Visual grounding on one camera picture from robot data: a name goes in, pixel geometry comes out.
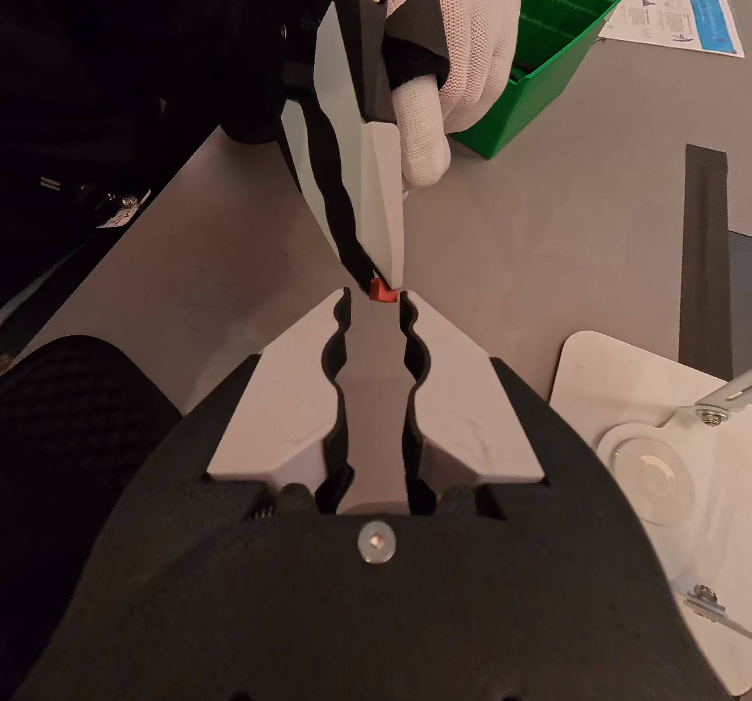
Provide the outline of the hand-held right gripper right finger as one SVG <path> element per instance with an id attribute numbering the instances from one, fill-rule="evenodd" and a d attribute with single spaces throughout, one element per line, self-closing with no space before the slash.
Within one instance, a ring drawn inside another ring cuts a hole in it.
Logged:
<path id="1" fill-rule="evenodd" d="M 411 514 L 446 492 L 544 479 L 490 355 L 416 292 L 399 298 L 410 389 L 401 446 Z"/>

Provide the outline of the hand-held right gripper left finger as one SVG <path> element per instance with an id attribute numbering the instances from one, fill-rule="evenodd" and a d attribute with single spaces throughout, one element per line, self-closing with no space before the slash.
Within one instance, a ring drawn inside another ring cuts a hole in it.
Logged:
<path id="1" fill-rule="evenodd" d="M 336 427 L 336 372 L 324 352 L 349 328 L 351 292 L 336 289 L 269 343 L 207 467 L 213 480 L 326 480 Z"/>

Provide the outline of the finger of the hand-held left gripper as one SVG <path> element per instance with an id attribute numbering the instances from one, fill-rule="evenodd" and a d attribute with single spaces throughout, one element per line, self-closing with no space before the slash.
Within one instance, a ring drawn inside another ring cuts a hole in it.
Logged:
<path id="1" fill-rule="evenodd" d="M 405 262 L 400 132 L 394 123 L 363 120 L 334 2 L 316 36 L 314 84 L 334 129 L 356 240 L 388 288 L 398 290 Z"/>
<path id="2" fill-rule="evenodd" d="M 316 99 L 288 100 L 281 122 L 300 193 L 339 262 L 369 294 L 373 263 L 356 237 L 355 211 L 343 184 L 332 123 Z"/>

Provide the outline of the person's left hand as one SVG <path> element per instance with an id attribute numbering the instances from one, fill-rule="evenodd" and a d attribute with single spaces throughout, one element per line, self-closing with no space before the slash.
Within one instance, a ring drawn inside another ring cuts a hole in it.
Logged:
<path id="1" fill-rule="evenodd" d="M 388 14 L 405 1 L 388 0 Z M 438 1 L 450 59 L 445 84 L 426 74 L 392 91 L 404 192 L 441 179 L 450 165 L 446 134 L 473 126 L 501 97 L 516 49 L 521 0 Z"/>

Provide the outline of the green plastic bin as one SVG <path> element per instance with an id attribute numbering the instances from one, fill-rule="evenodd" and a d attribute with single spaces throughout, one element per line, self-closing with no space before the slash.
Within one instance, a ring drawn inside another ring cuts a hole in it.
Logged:
<path id="1" fill-rule="evenodd" d="M 502 96 L 452 138 L 493 158 L 569 84 L 623 0 L 521 0 L 517 46 Z"/>

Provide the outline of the clear stand strut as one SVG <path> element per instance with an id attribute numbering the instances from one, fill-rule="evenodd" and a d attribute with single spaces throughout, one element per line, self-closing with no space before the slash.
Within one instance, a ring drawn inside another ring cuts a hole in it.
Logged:
<path id="1" fill-rule="evenodd" d="M 719 426 L 751 404 L 751 370 L 704 396 L 693 406 L 703 424 Z"/>
<path id="2" fill-rule="evenodd" d="M 751 630 L 729 617 L 726 608 L 719 603 L 718 595 L 710 587 L 697 583 L 681 597 L 683 603 L 696 614 L 751 640 Z"/>

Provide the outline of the white and blue leaflet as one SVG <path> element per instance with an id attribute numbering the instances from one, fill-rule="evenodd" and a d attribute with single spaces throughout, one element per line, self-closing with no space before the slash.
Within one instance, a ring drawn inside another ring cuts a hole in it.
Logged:
<path id="1" fill-rule="evenodd" d="M 618 0 L 598 36 L 745 58 L 729 0 Z"/>

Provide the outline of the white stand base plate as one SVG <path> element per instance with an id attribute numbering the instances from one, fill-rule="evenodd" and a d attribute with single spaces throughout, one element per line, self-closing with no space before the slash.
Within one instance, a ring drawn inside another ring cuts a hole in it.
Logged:
<path id="1" fill-rule="evenodd" d="M 595 331 L 567 339 L 554 379 L 550 406 L 632 506 L 701 651 L 729 694 L 749 693 L 750 640 L 681 594 L 710 587 L 750 630 L 750 405 L 707 426 L 693 406 L 725 380 Z"/>

